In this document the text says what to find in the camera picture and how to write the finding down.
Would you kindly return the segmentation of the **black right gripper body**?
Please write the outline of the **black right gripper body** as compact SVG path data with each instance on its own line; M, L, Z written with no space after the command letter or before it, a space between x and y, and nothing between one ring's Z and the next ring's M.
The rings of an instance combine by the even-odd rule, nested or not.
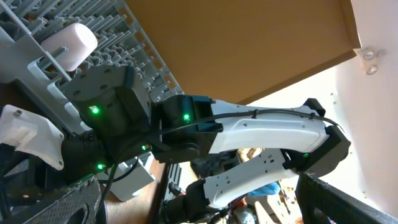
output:
M62 142L66 183L153 150L153 102L133 67L91 67L67 83L65 96L89 127Z

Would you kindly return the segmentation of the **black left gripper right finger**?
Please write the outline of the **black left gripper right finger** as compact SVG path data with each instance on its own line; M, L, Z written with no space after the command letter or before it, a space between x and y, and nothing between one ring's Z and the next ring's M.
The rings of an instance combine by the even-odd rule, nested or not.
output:
M299 175L295 194L305 224L397 224L397 218L303 172Z

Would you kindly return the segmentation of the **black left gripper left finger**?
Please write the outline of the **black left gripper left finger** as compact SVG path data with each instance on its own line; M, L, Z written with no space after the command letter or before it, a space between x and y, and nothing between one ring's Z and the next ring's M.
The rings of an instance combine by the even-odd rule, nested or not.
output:
M1 202L1 224L102 223L101 187L94 175L38 197L8 198Z

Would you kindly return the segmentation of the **pink cup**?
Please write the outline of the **pink cup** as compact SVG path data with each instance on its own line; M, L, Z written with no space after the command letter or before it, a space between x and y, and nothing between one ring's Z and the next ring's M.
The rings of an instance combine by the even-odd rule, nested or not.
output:
M51 54L65 46L68 50L57 63L66 72L72 72L97 48L98 41L86 25L76 22L46 38L40 45Z

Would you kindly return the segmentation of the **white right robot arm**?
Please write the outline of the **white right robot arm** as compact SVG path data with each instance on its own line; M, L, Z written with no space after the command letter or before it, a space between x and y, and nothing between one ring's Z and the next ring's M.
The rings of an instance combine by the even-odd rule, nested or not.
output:
M260 108L207 96L153 101L129 66L101 65L63 90L89 129L62 142L67 182L108 171L151 152L161 163L206 158L236 149L260 154L223 173L199 179L162 206L165 223L200 223L224 214L232 201L266 184L308 172L321 177L346 158L350 142L314 99L297 108Z

